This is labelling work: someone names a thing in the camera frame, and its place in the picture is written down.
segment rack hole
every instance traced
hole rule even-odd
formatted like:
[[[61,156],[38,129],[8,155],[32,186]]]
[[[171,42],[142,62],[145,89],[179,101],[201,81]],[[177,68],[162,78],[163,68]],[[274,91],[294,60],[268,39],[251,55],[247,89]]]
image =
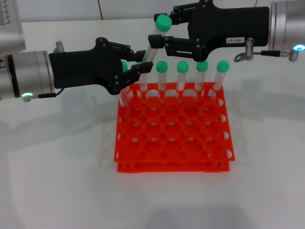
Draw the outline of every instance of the rack hole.
[[[131,117],[138,117],[141,114],[141,110],[137,106],[132,106],[130,108],[130,116]]]
[[[224,116],[223,114],[221,115],[221,121],[225,122],[227,120],[226,116]]]
[[[228,156],[228,159],[231,159],[231,157],[233,156],[232,152],[228,149],[227,149],[227,156]]]
[[[198,152],[201,147],[197,139],[189,138],[186,142],[186,148],[191,152]]]
[[[168,115],[170,117],[177,116],[179,114],[179,108],[175,105],[168,106],[165,109],[165,113],[166,113],[166,115]]]
[[[138,122],[130,122],[128,124],[128,130],[130,134],[137,134],[140,131],[140,123]]]
[[[207,146],[212,152],[218,150],[218,142],[216,139],[208,139]]]
[[[150,122],[146,125],[146,131],[151,135],[157,135],[160,130],[160,124],[158,124],[157,122]]]
[[[168,151],[173,152],[173,153],[175,153],[181,149],[179,141],[177,141],[175,138],[168,139],[165,147]]]
[[[199,132],[200,126],[196,122],[186,122],[185,124],[185,130],[187,133],[194,135]]]
[[[146,142],[145,149],[148,152],[156,153],[161,149],[161,145],[157,139],[151,138]]]
[[[149,90],[145,97],[146,99],[151,97],[160,98],[160,93],[157,90]]]
[[[165,97],[175,97],[175,98],[178,98],[179,94],[178,94],[178,92],[176,90],[170,89],[170,90],[167,90],[165,92]]]
[[[125,117],[119,117],[119,123],[126,123],[127,118]]]
[[[140,149],[140,142],[137,138],[133,138],[129,144],[130,152],[136,152]]]
[[[171,121],[171,122],[168,122],[166,124],[166,128],[165,129],[167,130],[168,134],[175,135],[176,133],[179,132],[180,126],[179,126],[179,124],[177,122]]]
[[[228,139],[228,138],[229,138],[228,132],[224,132],[224,139],[226,140],[226,139]]]
[[[200,155],[204,159],[210,159],[212,157],[212,154],[209,151],[206,151],[206,150],[201,151]]]
[[[218,99],[218,104],[219,104],[220,106],[222,106],[222,105],[224,104],[224,101],[223,101],[222,99]]]
[[[215,116],[215,115],[217,115],[217,107],[214,105],[207,105],[203,108],[203,112],[207,116]]]
[[[126,139],[126,134],[118,134],[118,139],[123,141]]]
[[[198,115],[199,110],[198,110],[197,106],[189,105],[184,108],[184,113],[187,116],[194,117],[194,116]]]
[[[216,121],[206,122],[205,129],[207,130],[207,132],[212,134],[216,134],[220,132],[219,123]]]
[[[146,114],[149,117],[156,117],[156,116],[158,116],[160,114],[160,110],[159,110],[158,107],[150,106],[150,107],[146,108]]]
[[[183,97],[193,97],[193,99],[197,99],[197,92],[193,89],[186,89],[183,94]]]

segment white surface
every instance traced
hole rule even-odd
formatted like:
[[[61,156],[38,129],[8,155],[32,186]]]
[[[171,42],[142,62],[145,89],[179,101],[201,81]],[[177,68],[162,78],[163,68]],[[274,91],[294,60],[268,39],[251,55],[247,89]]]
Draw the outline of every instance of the white surface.
[[[104,36],[135,51],[147,47],[153,20],[23,26],[28,50],[51,52],[57,40],[67,52],[88,50]],[[174,26],[168,34],[186,31]],[[233,63],[243,50],[215,50],[206,74],[213,81],[217,62],[231,63],[224,87],[236,161],[228,173],[118,174],[118,98],[97,85],[66,89],[56,99],[1,101],[0,228],[303,228],[304,53],[295,63],[257,56]],[[159,50],[155,62],[166,60],[167,77],[176,81],[182,59]],[[195,62],[187,61],[194,81]],[[148,80],[157,81],[155,69]]]
[[[101,20],[98,0],[17,0],[21,21]]]
[[[199,0],[100,0],[104,19],[152,18],[170,13],[176,5]],[[257,6],[271,6],[273,0],[258,0]],[[22,21],[100,20],[98,0],[17,0]],[[214,0],[220,8],[252,7],[255,0]]]

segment cable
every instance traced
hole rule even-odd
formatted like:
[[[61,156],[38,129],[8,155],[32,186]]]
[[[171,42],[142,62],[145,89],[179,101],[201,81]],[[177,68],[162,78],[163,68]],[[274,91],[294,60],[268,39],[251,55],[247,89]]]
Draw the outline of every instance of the cable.
[[[61,90],[59,92],[56,93],[56,96],[60,95],[62,93],[62,91],[64,90],[64,88],[61,88]]]
[[[62,91],[64,90],[64,88],[62,88],[59,92],[57,93],[46,93],[46,94],[39,94],[38,98],[39,99],[45,99],[45,98],[54,98],[58,95],[60,95],[62,93]]]
[[[281,51],[276,51],[276,50],[266,50],[266,51],[261,51],[261,52],[254,52],[253,55],[273,56],[273,57],[288,56],[288,54],[284,55],[283,53],[281,53]],[[245,56],[245,52],[238,54],[237,56],[235,56],[234,62],[244,61],[244,56]]]
[[[97,0],[97,2],[99,3],[99,7],[100,7],[100,13],[101,13],[101,18],[102,18],[102,20],[103,20],[102,8],[101,8],[101,3],[100,3],[100,0]]]
[[[260,55],[260,52],[254,52],[253,55]],[[244,61],[244,56],[246,55],[245,52],[242,52],[240,54],[238,54],[237,56],[235,56],[234,58],[234,62],[240,62],[240,61]]]

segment green test tube cap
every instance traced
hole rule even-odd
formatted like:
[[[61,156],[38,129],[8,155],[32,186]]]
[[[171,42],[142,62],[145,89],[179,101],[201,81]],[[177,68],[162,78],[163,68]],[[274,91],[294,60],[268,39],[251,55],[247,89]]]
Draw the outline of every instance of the green test tube cap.
[[[220,73],[226,73],[230,68],[230,64],[228,61],[219,61],[217,65],[217,71]]]
[[[128,70],[128,66],[127,63],[125,61],[122,61],[122,65],[123,65],[123,72]]]
[[[165,61],[159,61],[157,63],[157,72],[158,73],[165,73],[168,70],[167,62]]]
[[[189,64],[186,61],[180,61],[177,65],[177,71],[180,73],[187,73],[189,70]]]
[[[172,26],[172,19],[167,15],[161,14],[157,17],[155,26],[157,30],[167,32]]]
[[[209,68],[208,61],[198,62],[196,66],[197,71],[202,73],[206,72],[208,68]]]

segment clear test tube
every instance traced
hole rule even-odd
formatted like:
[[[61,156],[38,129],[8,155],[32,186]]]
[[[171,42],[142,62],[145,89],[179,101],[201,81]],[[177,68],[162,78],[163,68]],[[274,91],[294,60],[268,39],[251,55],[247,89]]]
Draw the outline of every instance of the clear test tube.
[[[143,73],[140,75],[139,78],[139,86],[140,86],[140,91],[142,92],[146,92],[148,89],[148,85],[147,85],[147,74]]]
[[[166,32],[170,29],[172,26],[172,19],[164,14],[161,14],[157,17],[157,20],[155,22],[155,29],[153,32],[153,35],[162,35],[165,36]],[[143,57],[143,62],[150,62],[153,61],[156,54],[158,52],[158,49],[152,49],[150,45],[148,45],[146,53]]]
[[[213,89],[219,91],[223,85],[226,72],[229,70],[230,64],[228,61],[219,61],[217,65],[217,74],[215,77],[215,83]]]
[[[159,61],[157,63],[157,72],[158,72],[158,90],[165,91],[166,90],[166,72],[168,69],[167,62]]]
[[[122,61],[123,72],[128,70],[127,63]],[[120,104],[121,106],[128,106],[127,88],[123,88],[120,92]]]
[[[203,89],[203,83],[205,78],[205,72],[209,68],[209,63],[207,61],[198,62],[196,69],[197,69],[197,77],[195,82],[195,90],[201,91]]]
[[[180,61],[177,65],[178,71],[178,81],[177,81],[177,90],[183,91],[186,81],[186,73],[189,70],[189,64],[186,61]]]

